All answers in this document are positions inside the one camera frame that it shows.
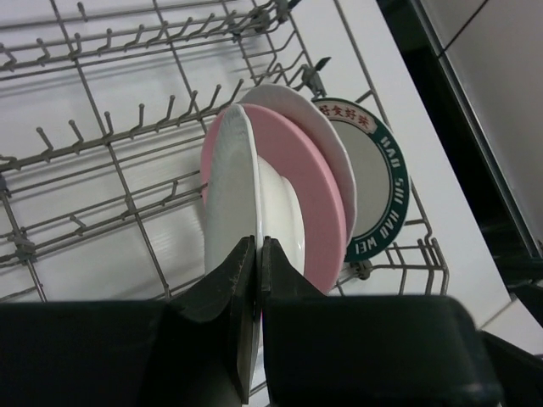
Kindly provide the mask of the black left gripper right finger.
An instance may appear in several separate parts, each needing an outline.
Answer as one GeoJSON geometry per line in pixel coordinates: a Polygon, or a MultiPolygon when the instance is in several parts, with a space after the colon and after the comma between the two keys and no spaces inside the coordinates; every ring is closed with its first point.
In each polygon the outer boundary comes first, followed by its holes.
{"type": "Polygon", "coordinates": [[[264,365],[274,406],[539,406],[542,361],[436,295],[326,296],[267,238],[264,365]]]}

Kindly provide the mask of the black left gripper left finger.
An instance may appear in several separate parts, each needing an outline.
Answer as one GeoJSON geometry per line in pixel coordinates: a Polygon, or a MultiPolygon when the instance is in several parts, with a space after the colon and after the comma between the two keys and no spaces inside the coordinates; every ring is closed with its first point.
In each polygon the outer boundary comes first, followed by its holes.
{"type": "Polygon", "coordinates": [[[243,237],[169,301],[4,304],[2,405],[246,404],[255,266],[255,240],[243,237]]]}

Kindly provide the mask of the white plate with green rim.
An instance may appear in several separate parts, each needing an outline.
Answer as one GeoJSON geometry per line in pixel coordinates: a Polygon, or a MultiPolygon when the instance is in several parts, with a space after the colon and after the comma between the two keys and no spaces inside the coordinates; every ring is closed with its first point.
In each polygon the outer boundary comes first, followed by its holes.
{"type": "Polygon", "coordinates": [[[345,260],[370,259],[398,237],[406,222],[411,179],[404,155],[391,130],[362,106],[340,98],[315,105],[338,133],[355,178],[357,217],[345,260]]]}

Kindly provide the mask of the pink plate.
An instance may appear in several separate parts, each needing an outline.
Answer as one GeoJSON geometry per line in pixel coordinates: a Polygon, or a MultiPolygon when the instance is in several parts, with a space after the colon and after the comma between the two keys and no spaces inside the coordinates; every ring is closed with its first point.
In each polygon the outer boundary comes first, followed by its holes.
{"type": "MultiPolygon", "coordinates": [[[[344,263],[347,242],[344,206],[332,171],[310,138],[291,120],[268,108],[242,105],[263,158],[293,187],[300,215],[281,215],[277,228],[303,232],[303,240],[279,240],[291,265],[318,290],[328,293],[344,263]]],[[[215,135],[224,109],[214,119],[203,143],[200,175],[206,185],[215,135]]]]}

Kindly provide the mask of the white deep plate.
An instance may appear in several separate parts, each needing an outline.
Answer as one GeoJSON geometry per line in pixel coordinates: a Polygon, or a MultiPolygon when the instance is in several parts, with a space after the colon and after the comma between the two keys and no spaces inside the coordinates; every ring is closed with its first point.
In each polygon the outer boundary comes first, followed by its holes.
{"type": "Polygon", "coordinates": [[[285,116],[313,141],[337,182],[344,205],[347,237],[352,238],[357,219],[355,175],[347,150],[327,116],[294,89],[277,84],[256,86],[247,91],[240,102],[265,107],[285,116]]]}

